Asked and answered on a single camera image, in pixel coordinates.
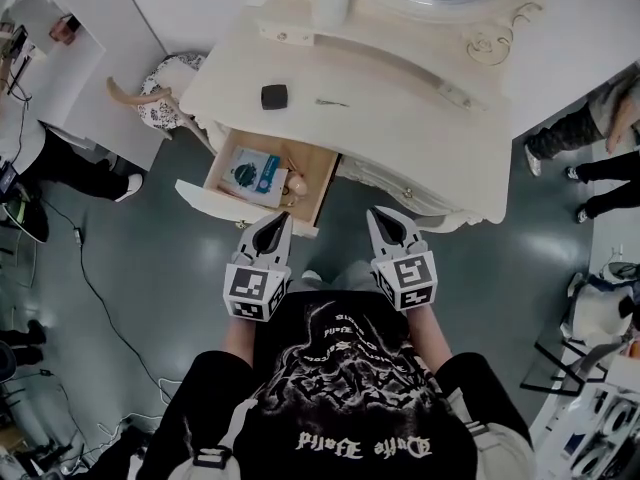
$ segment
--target chair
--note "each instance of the chair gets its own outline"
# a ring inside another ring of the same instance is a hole
[[[182,54],[165,59],[145,79],[142,94],[138,96],[124,92],[113,77],[107,78],[107,91],[118,103],[134,107],[146,125],[162,131],[168,140],[172,139],[168,130],[185,126],[215,155],[216,151],[207,136],[191,116],[178,106],[179,97],[203,59],[203,56],[197,54]]]

